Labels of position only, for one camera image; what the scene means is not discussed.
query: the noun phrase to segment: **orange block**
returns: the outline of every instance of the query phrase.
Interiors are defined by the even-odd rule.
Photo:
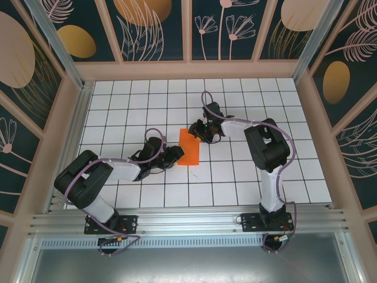
[[[199,165],[199,144],[200,140],[189,134],[188,129],[180,129],[179,146],[182,147],[184,156],[178,160],[178,165]]]

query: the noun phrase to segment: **white grid mat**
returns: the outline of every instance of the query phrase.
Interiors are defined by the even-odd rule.
[[[80,152],[127,158],[143,148],[150,127],[167,134],[168,146],[177,144],[180,129],[202,118],[204,89],[224,114],[273,118],[293,136],[298,157],[283,173],[286,200],[331,202],[291,78],[98,81]],[[174,166],[141,182],[110,181],[100,195],[116,208],[255,205],[259,180],[246,139],[225,137],[211,146],[200,144],[199,166]]]

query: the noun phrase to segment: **black mounting plate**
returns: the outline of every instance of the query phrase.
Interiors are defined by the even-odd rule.
[[[124,233],[124,234],[136,234],[136,228],[137,228],[137,215],[120,215],[119,224],[114,228],[114,230],[116,232]],[[86,235],[100,235],[100,234],[112,235],[113,233],[110,233],[109,231],[99,227],[98,224],[95,223],[91,217],[86,217],[84,234]]]
[[[242,225],[243,232],[284,231],[284,226],[281,225],[280,221],[284,222],[291,231],[293,230],[292,215],[289,212],[282,215],[280,221],[277,221],[275,224],[273,223],[270,227],[264,226],[260,220],[259,213],[242,213],[239,217],[241,222],[238,223]]]

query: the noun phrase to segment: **gold circle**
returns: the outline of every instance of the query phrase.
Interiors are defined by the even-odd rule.
[[[88,58],[95,54],[94,39],[86,30],[76,25],[65,25],[58,30],[58,33],[71,55],[78,58]]]
[[[291,31],[311,31],[327,4],[328,0],[285,0],[282,6],[283,25]]]
[[[157,14],[160,22],[165,21],[166,18],[169,17],[171,0],[114,0],[114,5],[122,17],[128,22],[146,27],[151,26],[152,22],[147,20],[148,14],[144,2],[151,13],[154,11]]]
[[[350,74],[346,64],[335,61],[328,66],[323,78],[323,96],[330,104],[342,100],[349,86]]]
[[[35,68],[33,42],[22,25],[0,12],[0,81],[13,88],[25,87]]]

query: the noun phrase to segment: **flower illustration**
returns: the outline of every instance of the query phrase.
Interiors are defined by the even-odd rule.
[[[223,8],[230,8],[232,6],[250,6],[254,4],[258,4],[259,0],[246,0],[246,1],[240,1],[240,0],[220,0],[220,5]]]
[[[250,5],[255,5],[258,4],[259,0],[220,0],[220,5],[222,7],[221,9],[221,16],[220,16],[220,32],[219,32],[219,44],[218,44],[218,56],[219,60],[221,60],[221,31],[223,28],[223,18],[224,18],[224,10],[226,8],[231,8],[231,7],[241,7],[241,6],[250,6]]]
[[[230,39],[229,60],[232,59],[232,43],[235,40],[244,40],[255,36],[255,29],[252,29],[254,23],[253,16],[244,17],[239,16],[237,21],[234,21],[234,15],[226,17],[226,29],[228,30]]]
[[[12,149],[13,149],[12,145],[13,145],[13,142],[14,142],[14,138],[16,136],[16,130],[17,130],[17,123],[15,121],[10,119],[9,123],[7,124],[4,117],[0,118],[0,153],[13,154],[17,158],[31,164],[30,160],[27,160],[26,158],[23,158],[22,156],[14,153],[12,151]],[[27,174],[22,173],[22,172],[14,169],[14,168],[11,168],[11,167],[9,167],[5,164],[0,163],[0,167],[4,168],[4,169],[6,169],[10,172],[13,172],[15,174],[18,174],[20,176],[27,177]]]
[[[209,34],[211,32],[217,31],[217,25],[215,25],[213,16],[210,16],[210,17],[205,16],[203,17],[203,19],[201,19],[200,16],[197,16],[195,17],[195,24],[200,33],[201,50],[203,51],[204,60],[206,60],[207,57],[206,57],[206,53],[204,52],[203,34]]]

